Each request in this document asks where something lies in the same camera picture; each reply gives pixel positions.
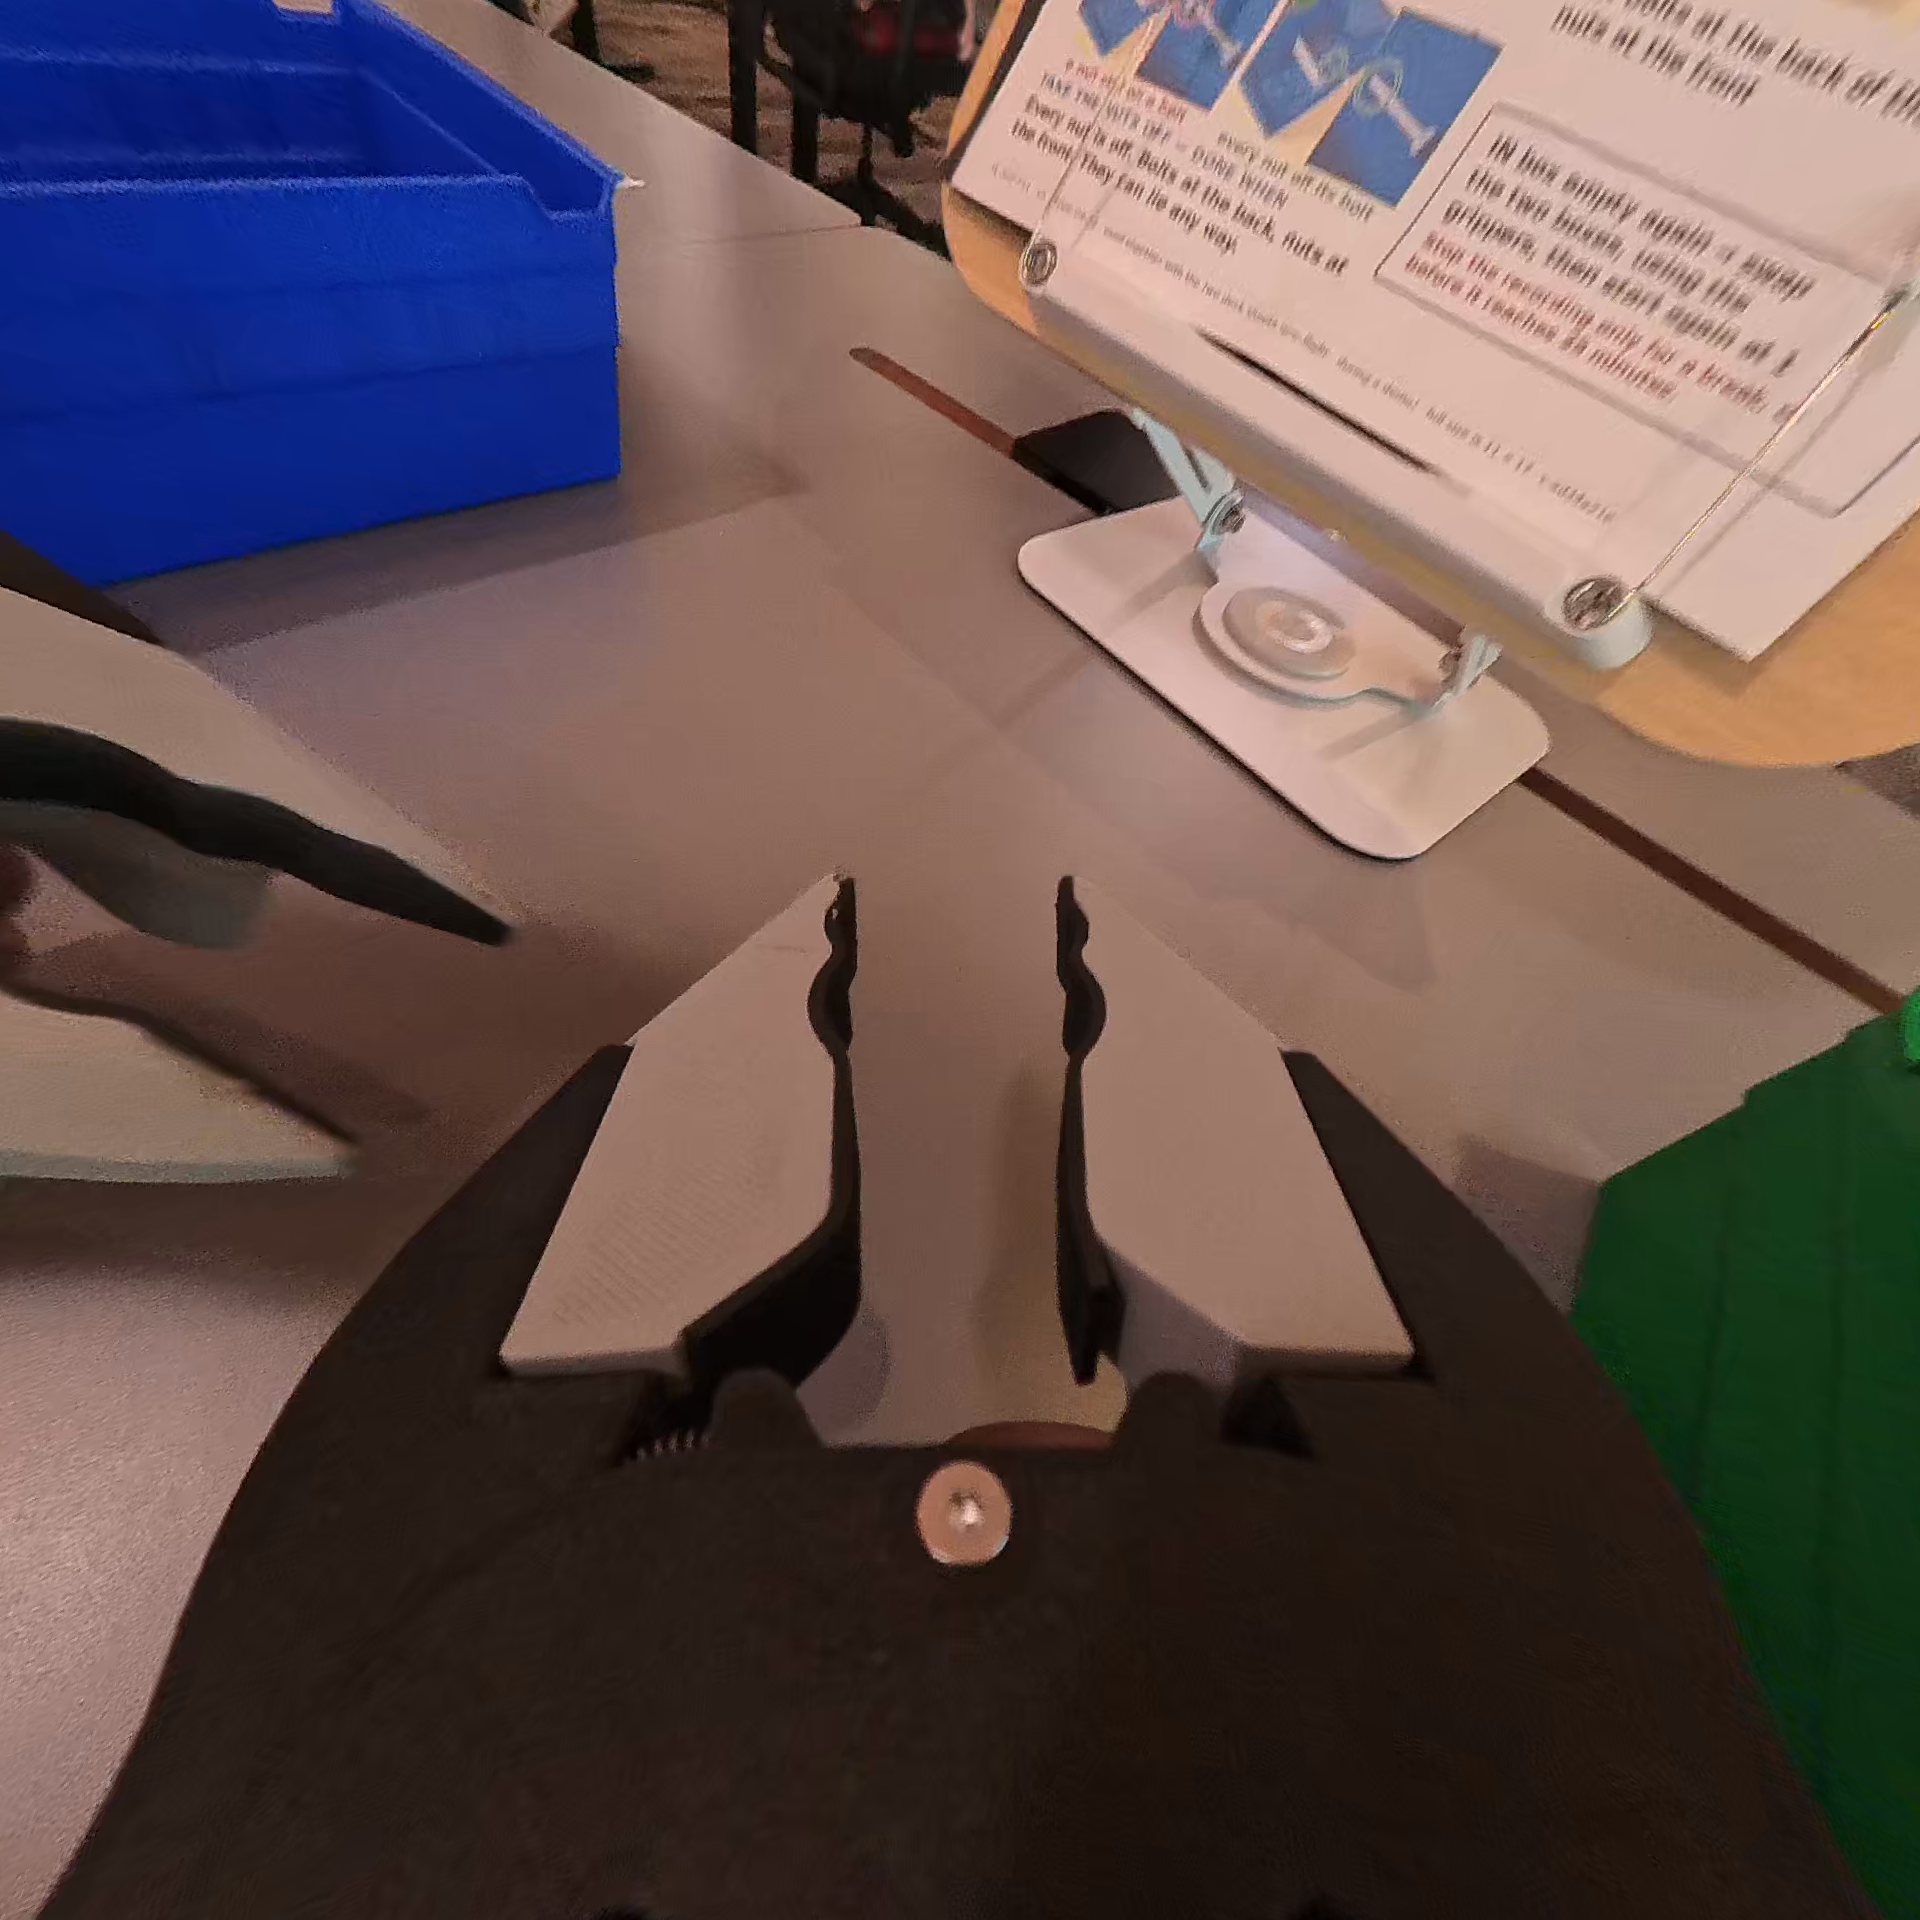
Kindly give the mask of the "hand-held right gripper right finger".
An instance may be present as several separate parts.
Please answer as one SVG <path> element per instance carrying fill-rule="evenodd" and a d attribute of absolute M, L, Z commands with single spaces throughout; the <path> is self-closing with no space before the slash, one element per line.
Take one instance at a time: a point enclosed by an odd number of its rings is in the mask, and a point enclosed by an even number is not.
<path fill-rule="evenodd" d="M 1279 1037 L 1088 877 L 1062 877 L 1054 925 L 1072 1378 L 1407 1370 L 1412 1338 Z"/>

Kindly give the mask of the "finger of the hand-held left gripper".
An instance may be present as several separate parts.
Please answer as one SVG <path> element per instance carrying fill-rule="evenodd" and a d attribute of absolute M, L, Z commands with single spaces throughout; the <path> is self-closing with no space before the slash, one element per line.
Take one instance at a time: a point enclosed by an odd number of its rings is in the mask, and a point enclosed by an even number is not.
<path fill-rule="evenodd" d="M 433 834 L 195 663 L 7 590 L 2 834 L 130 927 L 243 947 L 276 879 L 500 947 L 513 919 Z"/>
<path fill-rule="evenodd" d="M 47 1185 L 342 1180 L 356 1141 L 232 1046 L 7 971 L 2 1175 Z"/>

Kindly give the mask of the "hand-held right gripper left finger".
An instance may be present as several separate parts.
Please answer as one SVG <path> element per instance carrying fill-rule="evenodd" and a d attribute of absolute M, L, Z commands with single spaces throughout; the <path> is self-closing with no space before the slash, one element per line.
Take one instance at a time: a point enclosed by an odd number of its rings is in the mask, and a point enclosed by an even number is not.
<path fill-rule="evenodd" d="M 857 886 L 831 874 L 626 1044 L 500 1363 L 802 1385 L 860 1308 Z"/>

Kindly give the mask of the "blue plastic bin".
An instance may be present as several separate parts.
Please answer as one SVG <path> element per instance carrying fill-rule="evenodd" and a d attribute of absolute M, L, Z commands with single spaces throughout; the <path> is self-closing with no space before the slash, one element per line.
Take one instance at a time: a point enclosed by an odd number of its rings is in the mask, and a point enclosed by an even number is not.
<path fill-rule="evenodd" d="M 4 4 L 4 532 L 114 586 L 620 476 L 618 187 L 383 4 Z"/>

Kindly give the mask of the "green plastic bin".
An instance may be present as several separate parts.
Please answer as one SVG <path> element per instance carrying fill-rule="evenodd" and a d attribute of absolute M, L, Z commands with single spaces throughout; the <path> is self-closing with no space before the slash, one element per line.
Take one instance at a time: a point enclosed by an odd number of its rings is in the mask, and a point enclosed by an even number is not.
<path fill-rule="evenodd" d="M 1919 1916 L 1919 997 L 1600 1189 L 1574 1327 L 1878 1916 Z"/>

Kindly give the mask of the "printed instruction sheet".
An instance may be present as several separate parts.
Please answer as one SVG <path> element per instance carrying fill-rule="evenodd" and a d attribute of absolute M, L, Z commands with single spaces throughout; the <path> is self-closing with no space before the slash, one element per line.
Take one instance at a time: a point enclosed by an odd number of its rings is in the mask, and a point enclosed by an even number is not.
<path fill-rule="evenodd" d="M 1916 515 L 1916 4 L 1038 4 L 956 190 L 1140 402 L 1563 633 Z"/>

